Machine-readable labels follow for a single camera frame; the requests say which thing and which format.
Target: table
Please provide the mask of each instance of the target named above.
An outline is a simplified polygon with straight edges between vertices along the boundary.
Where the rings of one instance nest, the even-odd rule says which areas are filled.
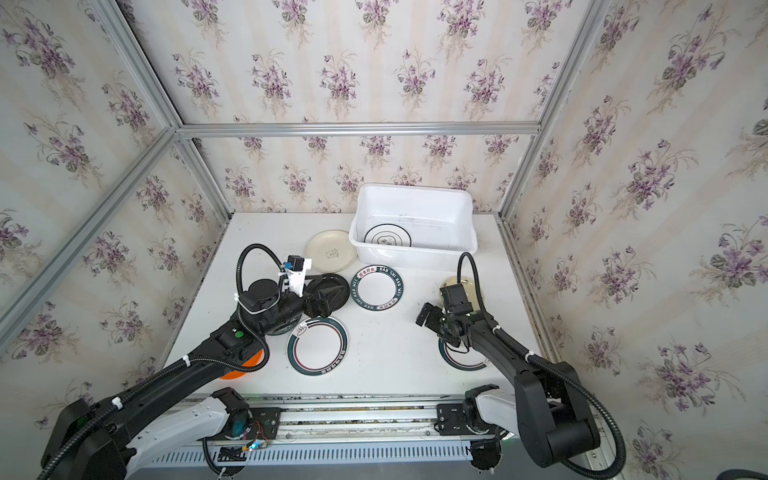
[[[349,230],[353,214],[259,214],[236,213],[220,242],[207,275],[167,357],[166,365],[205,340],[234,311],[235,266],[244,247],[262,243],[285,260],[289,254],[303,255],[310,238],[324,230]],[[540,353],[528,320],[515,276],[492,215],[474,215],[478,251],[474,255],[487,311],[504,330],[524,346]],[[365,265],[358,260],[339,272],[350,281]],[[435,396],[456,395],[495,383],[513,392],[505,377],[493,366],[464,372],[449,366],[438,351],[438,338],[415,324],[424,302],[438,304],[439,286],[456,265],[446,271],[395,267],[404,283],[401,300],[388,310],[371,312],[351,299],[333,316],[346,328],[349,348],[333,371],[305,376],[294,370],[286,346],[289,333],[268,336],[271,357],[259,372],[235,380],[217,379],[196,391],[210,394],[225,386],[245,396]],[[471,275],[469,262],[462,273]],[[251,252],[243,265],[243,286],[254,280],[277,280],[274,262],[260,250]]]

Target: floral wallpaper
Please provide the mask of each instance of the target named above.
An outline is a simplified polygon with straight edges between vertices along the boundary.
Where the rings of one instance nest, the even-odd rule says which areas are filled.
[[[498,212],[527,135],[204,138],[197,147],[230,206],[354,213],[367,182],[466,190]]]
[[[15,219],[4,228],[18,255],[34,246],[19,240]],[[93,402],[159,368],[221,228],[169,152],[0,356],[0,419],[21,435],[0,442],[18,460],[4,478],[38,473],[41,450],[29,446],[45,445],[68,403]]]
[[[536,120],[588,2],[118,4],[184,121],[232,123]]]
[[[160,122],[87,0],[0,4],[0,314]]]
[[[512,212],[625,478],[768,472],[767,22],[764,0],[616,0]]]

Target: white plastic bin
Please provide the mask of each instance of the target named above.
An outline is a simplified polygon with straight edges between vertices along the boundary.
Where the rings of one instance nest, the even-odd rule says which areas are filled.
[[[366,233],[390,223],[405,229],[410,247],[364,243]],[[364,184],[349,228],[349,242],[363,263],[455,271],[462,252],[475,253],[472,197],[463,190]]]

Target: plate with black rim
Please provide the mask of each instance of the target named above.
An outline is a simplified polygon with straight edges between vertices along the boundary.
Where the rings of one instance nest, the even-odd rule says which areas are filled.
[[[452,346],[445,344],[445,340],[438,340],[440,356],[453,368],[464,370],[465,372],[476,372],[488,366],[488,359],[477,350],[467,350],[464,347],[463,349],[467,350],[464,352],[461,347],[458,348],[458,351],[452,348]]]
[[[364,243],[376,243],[377,245],[394,245],[396,247],[410,247],[411,236],[403,227],[393,223],[382,223],[368,230]]]
[[[339,366],[348,340],[344,326],[333,317],[299,323],[288,339],[288,361],[303,375],[318,376]]]
[[[366,310],[379,312],[392,308],[402,298],[402,278],[386,265],[371,265],[361,269],[349,282],[355,303]]]

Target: metal beam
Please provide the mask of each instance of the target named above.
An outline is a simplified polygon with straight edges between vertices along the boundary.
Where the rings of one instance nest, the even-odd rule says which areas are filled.
[[[91,6],[101,19],[101,24],[123,59],[128,73],[133,75],[144,98],[163,122],[163,127],[181,125],[181,118],[176,108],[154,74],[152,66],[115,0],[91,0]]]
[[[112,192],[89,213],[80,228],[0,317],[0,351],[5,351],[8,344],[29,323],[30,317],[66,277],[67,272],[78,264],[82,252],[91,245],[94,237],[103,231],[126,200],[133,196],[136,185],[168,152],[176,138],[174,129],[166,128],[154,139],[152,145],[144,150]]]
[[[232,217],[233,210],[230,208],[224,193],[214,180],[205,160],[200,156],[200,152],[192,143],[191,139],[178,139],[176,149],[179,150],[181,158],[189,168],[192,177],[203,191],[208,192],[208,200],[214,206],[214,214],[221,223],[226,224]]]
[[[182,138],[363,137],[366,135],[535,135],[536,121],[439,121],[350,124],[188,124]]]
[[[523,160],[520,162],[518,173],[512,179],[510,193],[502,205],[502,218],[505,220],[509,220],[528,178],[534,171],[538,152],[551,136],[557,116],[568,99],[568,93],[576,81],[581,65],[591,52],[594,37],[603,27],[603,18],[605,18],[611,3],[612,0],[591,0],[584,17],[581,19],[581,24],[576,31],[571,47],[568,49],[568,54],[560,67],[558,79],[547,97],[547,103],[541,114],[541,131],[528,145]]]

